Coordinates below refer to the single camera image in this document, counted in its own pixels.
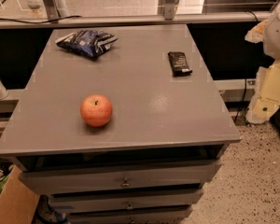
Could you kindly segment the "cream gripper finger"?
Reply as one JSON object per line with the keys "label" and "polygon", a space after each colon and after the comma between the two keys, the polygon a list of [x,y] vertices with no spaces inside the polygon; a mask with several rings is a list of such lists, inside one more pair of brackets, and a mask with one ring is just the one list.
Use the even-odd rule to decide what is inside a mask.
{"label": "cream gripper finger", "polygon": [[254,91],[245,118],[249,123],[261,124],[280,107],[280,61],[259,68]]}
{"label": "cream gripper finger", "polygon": [[251,30],[249,30],[245,35],[245,41],[255,44],[262,42],[267,21],[268,20],[261,21],[257,25],[255,25]]}

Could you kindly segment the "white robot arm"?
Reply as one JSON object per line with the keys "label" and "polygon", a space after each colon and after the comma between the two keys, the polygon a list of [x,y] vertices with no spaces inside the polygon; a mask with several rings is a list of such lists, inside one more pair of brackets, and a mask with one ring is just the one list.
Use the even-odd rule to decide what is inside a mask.
{"label": "white robot arm", "polygon": [[245,114],[249,123],[261,124],[280,107],[280,2],[267,20],[247,32],[245,40],[261,42],[264,53],[274,59],[272,65],[257,72],[255,94]]}

